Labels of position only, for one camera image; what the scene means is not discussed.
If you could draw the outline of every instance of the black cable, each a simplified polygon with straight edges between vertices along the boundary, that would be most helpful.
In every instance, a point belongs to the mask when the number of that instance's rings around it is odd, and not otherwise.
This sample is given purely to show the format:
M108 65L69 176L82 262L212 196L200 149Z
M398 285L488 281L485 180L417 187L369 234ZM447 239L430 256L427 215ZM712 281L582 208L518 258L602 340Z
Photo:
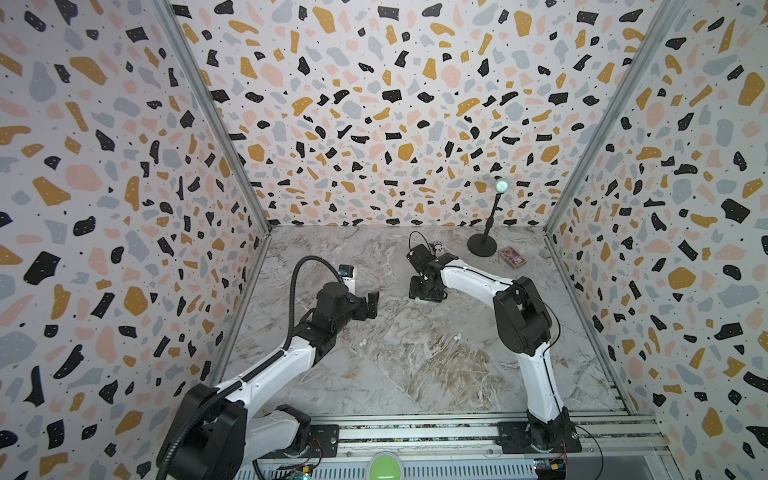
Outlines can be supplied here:
M195 410L192 416L181 426L179 431L176 433L176 436L174 436L174 439L168 443L168 447L163 454L163 460L157 467L157 476L155 477L156 480L165 480L165 478L168 476L170 463L174 460L176 452L181 447L182 442L187 437L189 432L194 428L194 426L197 425L197 423L200 422L203 418L205 418L205 415L207 415L207 413L214 406L216 406L218 402L223 400L224 397L231 394L235 390L239 389L242 385L243 383L240 380L237 380L232 385L210 397L210 399L208 399L203 405Z
M283 355L285 352L283 350L277 350L275 353L272 354L272 356L268 359L266 359L264 362L260 363L256 368L251 370L250 372L243 375L242 382L248 383L250 382L254 377L259 375L261 372L266 370L270 365L275 363L277 360L283 358Z
M560 339L560 335L563 333L563 326L562 326L562 324L560 324L560 318L558 318L558 314L555 313L554 310L552 309L552 307L550 307L544 300L542 300L541 297L536 296L536 295L528 292L527 290L525 290L525 292L528 295L533 296L534 298L538 299L539 302L542 302L547 308L549 308L549 311L552 312L552 316L554 316L554 319L558 321L558 336L556 336L554 338L554 342L550 343L549 346L544 350L544 352L541 353L541 357L545 359L544 360L544 371L547 374L547 382L549 382L549 389L552 391L552 396L554 396L554 403L555 403L555 405L558 406L558 414L560 414L560 413L562 413L563 408L560 407L560 402L558 402L558 396L555 395L555 393L554 393L554 386L552 386L552 379L549 377L549 367L547 367L546 358L547 358L547 352L549 352L549 349L552 348L552 346L555 343L557 343L558 340Z
M518 288L523 288L523 287L522 287L521 285L519 285L519 284L513 284L513 283L506 283L506 282L502 282L502 281L501 281L501 280L499 280L498 278L493 278L492 276L488 276L488 275L485 275L483 272L478 272L477 270L473 270L473 269L471 269L471 268L466 268L466 267L464 267L464 266L446 265L446 266L444 266L444 267L443 267L443 269L446 269L446 268L456 268L456 269L459 269L459 270L464 270L464 271L467 271L467 272L477 273L479 276L484 276L484 277L485 277L485 278L487 278L488 280L493 280L494 282L499 282L501 285L506 285L506 286L516 286L516 287L518 287Z
M308 262L309 260L315 260L316 262L320 262L323 265L328 267L328 270L333 272L334 277L336 278L336 281L341 283L341 275L339 275L339 272L336 271L333 266L328 263L327 260L317 257L315 255L307 255L306 257L299 260L299 262L296 264L296 266L293 268L293 274L290 277L290 293L288 296L288 333L286 334L286 342L283 344L283 350L288 351L290 348L290 341L293 338L293 321L294 321L294 307L296 305L296 281L299 279L299 269L301 266Z
M411 250L411 237L413 237L414 233L418 233L419 235L421 235L422 238L424 239L424 244L427 246L427 250L429 250L430 253L434 253L434 251L432 250L432 245L429 244L429 240L427 240L427 237L424 237L424 234L417 230L412 231L411 234L408 235L408 250Z
M575 426L584 430L587 433L587 435L592 437L592 441L594 442L594 444L598 446L598 450L600 451L600 471L598 472L598 476L594 478L594 480L598 480L598 478L600 478L600 475L603 474L603 467L605 466L605 457L603 456L603 449L600 448L600 444L598 443L598 440L594 437L594 435L588 432L586 428L582 427L581 425L575 425Z
M297 468L302 468L304 465L309 463L310 460L312 460L312 454L315 452L315 448L312 446L311 443L308 444L308 446L310 447L310 456L306 457L306 460L304 460L301 463L296 463L294 465L282 465L282 466L278 467L277 469L278 470L295 470Z
M259 460L258 460L258 459L256 459L256 458L254 458L254 459L253 459L253 462L251 462L251 465L253 465L253 470L255 470L255 471L256 471L256 477L257 477L259 480L266 480L266 479L264 478L264 474L261 472L261 468L259 468Z

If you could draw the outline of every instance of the gray marble surface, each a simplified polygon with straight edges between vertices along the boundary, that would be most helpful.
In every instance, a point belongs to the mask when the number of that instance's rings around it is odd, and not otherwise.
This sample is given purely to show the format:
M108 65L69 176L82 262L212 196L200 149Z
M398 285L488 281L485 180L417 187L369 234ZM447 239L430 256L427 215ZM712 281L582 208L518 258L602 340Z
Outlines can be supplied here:
M277 227L240 328L226 376L248 369L284 341L290 275L296 262L318 255L357 269L357 294L381 292L379 315L351 321L336 348L275 395L267 409L289 403L310 415L414 412L524 412L525 387L512 353L496 333L490 307L456 290L442 303L408 298L414 270L406 259L411 231L441 241L462 260L499 276L527 276L557 313L562 337L551 355L558 389L570 410L615 410L622 403L603 373L544 241L541 228L495 227L500 247L526 259L513 270L498 255L471 255L466 240L478 228ZM421 239L413 236L414 243ZM305 263L296 289L296 321L315 304L330 272ZM552 326L553 339L557 323ZM462 338L455 337L461 333Z

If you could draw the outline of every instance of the lamp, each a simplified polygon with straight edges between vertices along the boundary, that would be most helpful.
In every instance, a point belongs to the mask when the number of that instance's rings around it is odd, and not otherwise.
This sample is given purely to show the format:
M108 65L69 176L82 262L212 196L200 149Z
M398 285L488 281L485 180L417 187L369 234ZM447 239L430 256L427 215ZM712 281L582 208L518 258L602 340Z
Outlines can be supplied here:
M496 199L493 202L491 215L485 221L485 231L483 233L475 233L467 240L467 248L478 257L490 257L496 253L496 240L489 237L488 232L493 226L493 215L496 213L498 201L502 198L502 194L507 193L507 190L509 190L509 182L503 178L499 179L496 182Z

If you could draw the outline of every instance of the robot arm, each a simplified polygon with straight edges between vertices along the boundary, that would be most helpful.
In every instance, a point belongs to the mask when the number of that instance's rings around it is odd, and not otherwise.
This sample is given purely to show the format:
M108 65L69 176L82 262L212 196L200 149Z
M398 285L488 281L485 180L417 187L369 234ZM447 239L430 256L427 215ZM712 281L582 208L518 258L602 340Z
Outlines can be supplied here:
M411 279L411 298L441 302L447 297L445 289L453 288L493 308L498 336L520 363L531 444L540 450L559 445L573 426L554 381L549 355L552 320L533 282L524 276L511 280L491 275L450 253L436 257L423 244L411 249L408 260L418 272Z
M308 415L283 405L264 417L255 415L288 382L316 365L336 345L336 336L351 320L376 318L379 292L368 300L354 293L354 268L339 267L342 282L326 283L317 293L316 307L296 326L288 349L275 349L245 372L209 387L192 387L179 410L157 456L161 463L170 442L208 399L227 388L224 397L184 438L170 464L176 480L234 478L245 462L275 450L298 455L310 434Z

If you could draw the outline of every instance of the patterned wall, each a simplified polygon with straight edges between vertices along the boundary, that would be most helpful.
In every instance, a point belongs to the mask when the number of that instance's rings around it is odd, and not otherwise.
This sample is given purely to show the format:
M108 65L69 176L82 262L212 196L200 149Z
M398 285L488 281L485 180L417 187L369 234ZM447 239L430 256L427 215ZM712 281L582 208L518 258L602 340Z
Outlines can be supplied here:
M177 0L273 224L545 222L660 2Z
M145 4L0 9L2 478L144 478L256 257Z
M768 477L768 3L690 2L554 239L687 478Z

